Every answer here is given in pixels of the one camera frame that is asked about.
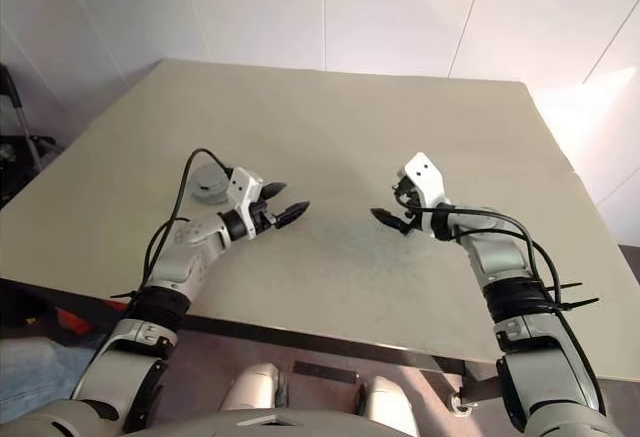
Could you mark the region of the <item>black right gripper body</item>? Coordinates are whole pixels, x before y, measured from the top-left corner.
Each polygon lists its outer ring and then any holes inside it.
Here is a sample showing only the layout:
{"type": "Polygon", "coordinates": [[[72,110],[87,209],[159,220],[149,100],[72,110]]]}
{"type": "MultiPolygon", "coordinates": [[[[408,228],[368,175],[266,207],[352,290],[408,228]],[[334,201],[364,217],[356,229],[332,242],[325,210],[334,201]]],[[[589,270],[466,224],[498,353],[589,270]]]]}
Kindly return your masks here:
{"type": "Polygon", "coordinates": [[[401,196],[394,195],[399,205],[405,209],[404,215],[408,218],[408,233],[406,235],[409,235],[414,230],[422,231],[422,212],[420,211],[422,202],[418,188],[404,173],[399,172],[397,176],[398,182],[404,180],[406,183],[406,193],[401,196]]]}

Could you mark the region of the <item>black folding cart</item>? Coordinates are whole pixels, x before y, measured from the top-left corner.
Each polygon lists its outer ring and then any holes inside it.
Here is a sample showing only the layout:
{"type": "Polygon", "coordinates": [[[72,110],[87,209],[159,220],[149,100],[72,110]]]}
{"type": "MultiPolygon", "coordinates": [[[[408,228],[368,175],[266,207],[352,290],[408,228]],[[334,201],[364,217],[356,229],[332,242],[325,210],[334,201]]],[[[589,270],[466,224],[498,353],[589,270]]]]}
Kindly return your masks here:
{"type": "Polygon", "coordinates": [[[62,152],[51,136],[35,135],[26,119],[22,100],[8,67],[0,63],[0,97],[6,97],[15,112],[21,133],[0,133],[0,208],[4,207],[44,167],[45,157],[62,152]]]}

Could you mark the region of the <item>orange object under table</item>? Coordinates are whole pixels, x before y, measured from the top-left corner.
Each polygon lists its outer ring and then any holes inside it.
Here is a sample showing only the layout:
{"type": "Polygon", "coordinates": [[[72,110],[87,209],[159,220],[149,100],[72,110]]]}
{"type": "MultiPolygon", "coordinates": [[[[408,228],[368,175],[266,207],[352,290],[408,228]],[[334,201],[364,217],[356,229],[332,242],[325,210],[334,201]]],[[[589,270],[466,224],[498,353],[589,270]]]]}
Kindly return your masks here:
{"type": "Polygon", "coordinates": [[[69,331],[77,336],[87,335],[95,328],[95,326],[91,322],[77,316],[76,314],[68,310],[64,310],[61,308],[56,309],[56,318],[59,326],[62,329],[69,331]]]}

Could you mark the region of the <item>pale rounded robot knee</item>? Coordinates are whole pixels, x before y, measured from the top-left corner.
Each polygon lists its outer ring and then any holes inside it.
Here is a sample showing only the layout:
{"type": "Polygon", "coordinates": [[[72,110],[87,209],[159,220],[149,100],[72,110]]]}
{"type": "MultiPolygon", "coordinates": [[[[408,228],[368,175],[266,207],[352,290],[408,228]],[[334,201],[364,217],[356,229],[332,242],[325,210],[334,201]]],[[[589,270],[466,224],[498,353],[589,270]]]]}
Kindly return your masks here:
{"type": "Polygon", "coordinates": [[[286,408],[289,405],[287,375],[271,363],[245,368],[233,381],[219,410],[286,408]]]}
{"type": "Polygon", "coordinates": [[[360,386],[355,414],[410,437],[419,437],[408,397],[398,384],[383,376],[375,376],[360,386]]]}

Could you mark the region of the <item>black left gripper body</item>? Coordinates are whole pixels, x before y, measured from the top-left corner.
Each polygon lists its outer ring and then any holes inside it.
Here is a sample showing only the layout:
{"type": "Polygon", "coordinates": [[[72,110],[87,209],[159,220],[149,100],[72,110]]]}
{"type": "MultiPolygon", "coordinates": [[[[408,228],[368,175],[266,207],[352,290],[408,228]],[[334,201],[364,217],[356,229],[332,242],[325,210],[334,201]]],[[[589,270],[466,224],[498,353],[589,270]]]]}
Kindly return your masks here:
{"type": "Polygon", "coordinates": [[[268,202],[263,198],[249,205],[249,213],[256,231],[266,231],[277,224],[277,218],[269,212],[268,202]]]}

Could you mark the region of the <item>grey robot torso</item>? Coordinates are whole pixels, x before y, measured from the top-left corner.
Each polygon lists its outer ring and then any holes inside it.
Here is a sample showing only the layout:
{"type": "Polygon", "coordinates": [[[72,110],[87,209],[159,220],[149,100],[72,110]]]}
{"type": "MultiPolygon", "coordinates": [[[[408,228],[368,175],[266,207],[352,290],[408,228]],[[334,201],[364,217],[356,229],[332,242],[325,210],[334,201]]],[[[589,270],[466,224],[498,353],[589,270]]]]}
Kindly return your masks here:
{"type": "Polygon", "coordinates": [[[218,412],[156,425],[124,437],[410,437],[353,414],[288,408],[218,412]]]}

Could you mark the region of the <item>black flat floor bar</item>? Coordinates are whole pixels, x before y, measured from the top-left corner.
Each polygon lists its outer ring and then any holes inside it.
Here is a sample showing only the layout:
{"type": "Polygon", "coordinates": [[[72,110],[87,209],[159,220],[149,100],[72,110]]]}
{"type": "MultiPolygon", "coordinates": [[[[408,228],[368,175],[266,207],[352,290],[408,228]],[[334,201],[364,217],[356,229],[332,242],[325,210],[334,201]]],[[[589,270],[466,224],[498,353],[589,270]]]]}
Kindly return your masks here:
{"type": "Polygon", "coordinates": [[[293,372],[298,375],[316,377],[350,385],[354,385],[359,379],[357,372],[305,361],[295,361],[293,372]]]}

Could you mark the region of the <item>pale rounded right robot knee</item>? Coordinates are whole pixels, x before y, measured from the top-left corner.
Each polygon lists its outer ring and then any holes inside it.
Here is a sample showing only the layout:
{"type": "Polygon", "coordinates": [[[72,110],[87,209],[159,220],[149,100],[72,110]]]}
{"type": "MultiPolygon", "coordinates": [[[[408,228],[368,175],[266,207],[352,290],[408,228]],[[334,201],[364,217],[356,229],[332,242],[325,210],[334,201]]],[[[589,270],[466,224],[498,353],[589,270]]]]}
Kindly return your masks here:
{"type": "Polygon", "coordinates": [[[375,376],[360,386],[355,414],[410,437],[419,437],[408,397],[398,384],[383,376],[375,376]]]}

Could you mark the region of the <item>table caster wheel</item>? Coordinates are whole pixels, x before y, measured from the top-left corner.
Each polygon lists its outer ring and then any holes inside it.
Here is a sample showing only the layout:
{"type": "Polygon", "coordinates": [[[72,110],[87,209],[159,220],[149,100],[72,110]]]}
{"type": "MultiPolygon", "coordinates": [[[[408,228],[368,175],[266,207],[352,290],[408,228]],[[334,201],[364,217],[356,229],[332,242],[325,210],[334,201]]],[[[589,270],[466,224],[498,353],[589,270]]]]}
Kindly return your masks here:
{"type": "Polygon", "coordinates": [[[473,411],[473,406],[465,403],[458,392],[449,395],[448,408],[452,414],[458,417],[469,416],[473,411]]]}

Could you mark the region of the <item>grey motor gear plate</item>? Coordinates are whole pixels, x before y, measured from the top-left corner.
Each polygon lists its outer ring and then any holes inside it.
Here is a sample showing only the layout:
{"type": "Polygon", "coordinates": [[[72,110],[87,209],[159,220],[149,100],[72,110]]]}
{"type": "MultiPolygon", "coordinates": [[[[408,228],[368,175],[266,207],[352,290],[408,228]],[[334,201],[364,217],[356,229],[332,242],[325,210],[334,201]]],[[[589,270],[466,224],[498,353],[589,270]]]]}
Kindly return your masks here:
{"type": "Polygon", "coordinates": [[[206,164],[197,168],[192,180],[194,188],[205,194],[225,193],[229,185],[227,174],[217,164],[206,164]]]}

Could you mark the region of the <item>dark metal table frame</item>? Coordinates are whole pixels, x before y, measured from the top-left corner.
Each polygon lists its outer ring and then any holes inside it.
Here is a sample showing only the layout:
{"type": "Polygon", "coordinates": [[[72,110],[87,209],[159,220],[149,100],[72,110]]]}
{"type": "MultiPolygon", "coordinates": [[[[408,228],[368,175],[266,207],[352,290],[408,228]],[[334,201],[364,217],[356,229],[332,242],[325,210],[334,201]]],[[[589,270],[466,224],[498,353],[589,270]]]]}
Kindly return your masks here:
{"type": "MultiPolygon", "coordinates": [[[[122,314],[122,311],[114,305],[98,298],[0,278],[0,294],[7,290],[27,292],[54,307],[74,313],[103,332],[109,331],[122,314]]],[[[455,393],[464,406],[497,399],[502,395],[499,378],[496,375],[478,380],[472,373],[471,364],[463,359],[201,316],[187,316],[184,328],[301,350],[404,365],[429,372],[455,374],[462,378],[462,384],[455,393]]]]}

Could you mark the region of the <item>pale rounded left robot knee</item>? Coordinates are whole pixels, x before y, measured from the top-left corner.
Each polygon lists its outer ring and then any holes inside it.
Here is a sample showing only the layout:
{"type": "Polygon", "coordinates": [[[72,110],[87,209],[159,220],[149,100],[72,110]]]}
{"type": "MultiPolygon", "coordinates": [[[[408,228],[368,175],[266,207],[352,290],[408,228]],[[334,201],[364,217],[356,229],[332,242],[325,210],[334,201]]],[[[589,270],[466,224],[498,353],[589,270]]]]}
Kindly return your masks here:
{"type": "Polygon", "coordinates": [[[271,363],[245,368],[233,381],[219,410],[286,408],[289,405],[287,375],[271,363]]]}

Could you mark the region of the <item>crumpled pale fabric bundle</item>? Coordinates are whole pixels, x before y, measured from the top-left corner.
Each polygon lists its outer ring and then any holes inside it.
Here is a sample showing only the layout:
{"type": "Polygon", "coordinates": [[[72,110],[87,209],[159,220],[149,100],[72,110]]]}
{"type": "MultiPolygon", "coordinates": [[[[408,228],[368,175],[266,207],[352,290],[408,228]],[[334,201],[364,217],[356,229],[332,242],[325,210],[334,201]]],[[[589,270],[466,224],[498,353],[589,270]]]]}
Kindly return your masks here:
{"type": "Polygon", "coordinates": [[[94,352],[44,337],[0,340],[0,424],[68,398],[94,352]]]}

